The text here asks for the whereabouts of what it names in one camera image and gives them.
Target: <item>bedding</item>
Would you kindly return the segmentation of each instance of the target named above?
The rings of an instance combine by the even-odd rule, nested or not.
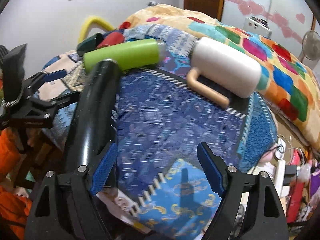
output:
[[[315,150],[320,150],[320,90],[312,71],[280,44],[203,13],[160,4],[140,10],[121,28],[160,24],[180,29],[197,38],[203,36],[227,44],[258,61],[262,75],[257,86],[266,100],[279,109]]]

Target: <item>patchwork quilt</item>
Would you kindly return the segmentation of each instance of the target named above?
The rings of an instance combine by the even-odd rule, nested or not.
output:
[[[280,44],[203,13],[170,5],[145,8],[131,15],[120,28],[168,25],[197,38],[203,36],[227,44],[258,61],[262,75],[256,88],[302,135],[320,150],[320,90],[312,71]]]

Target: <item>red spot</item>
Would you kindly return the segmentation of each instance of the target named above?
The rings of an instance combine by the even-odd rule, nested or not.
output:
[[[198,18],[194,18],[194,17],[187,17],[187,18],[189,18],[190,20],[193,20],[193,21],[195,21],[197,23],[205,23],[204,21],[199,20]]]
[[[252,37],[249,33],[246,33],[245,31],[243,31],[243,30],[241,30],[241,29],[235,28],[235,30],[237,30],[238,32],[241,32],[241,33],[247,35],[248,37]]]
[[[276,52],[276,54],[278,54],[279,56],[281,56],[282,58],[286,59],[289,62],[291,61],[291,56],[290,56],[290,52],[287,51],[285,48],[278,46],[276,44],[272,45],[273,50]]]
[[[155,21],[157,21],[157,20],[159,20],[159,19],[161,19],[161,18],[151,17],[151,18],[149,18],[148,20],[146,20],[146,22],[155,22]]]
[[[299,111],[287,99],[281,99],[278,106],[290,120],[297,119]]]
[[[130,22],[123,22],[120,26],[119,29],[128,29],[130,28],[131,23]]]

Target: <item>pink heart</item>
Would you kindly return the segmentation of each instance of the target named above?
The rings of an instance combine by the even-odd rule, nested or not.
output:
[[[301,22],[302,24],[304,24],[304,22],[306,21],[306,17],[300,13],[300,14],[296,14],[296,18],[299,22]]]
[[[248,0],[248,6],[251,8],[253,15],[260,15],[265,11],[264,7],[261,4],[256,4],[252,0]]]
[[[283,26],[288,26],[288,19],[286,17],[282,17],[280,13],[275,12],[273,14],[273,21],[277,24],[280,28]]]
[[[148,20],[146,20],[146,22],[155,22],[155,21],[157,21],[157,20],[159,20],[159,19],[161,19],[161,18],[151,17],[151,18],[149,18]]]
[[[282,34],[285,38],[292,37],[293,31],[289,27],[281,27]]]
[[[247,2],[239,3],[238,8],[243,15],[249,15],[252,12]]]

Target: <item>metal screw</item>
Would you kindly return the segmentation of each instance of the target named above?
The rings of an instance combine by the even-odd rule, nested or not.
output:
[[[228,171],[230,171],[230,172],[236,172],[237,171],[237,168],[235,167],[235,166],[229,166],[228,167]]]
[[[84,171],[86,171],[86,169],[87,169],[87,166],[81,165],[81,166],[78,168],[78,171],[79,171],[79,172],[84,172]]]
[[[46,176],[47,176],[48,178],[50,178],[50,177],[53,176],[53,174],[54,174],[53,171],[48,171],[47,174],[46,174]]]
[[[264,177],[264,178],[267,178],[269,176],[269,174],[265,171],[262,171],[261,172],[261,176]]]

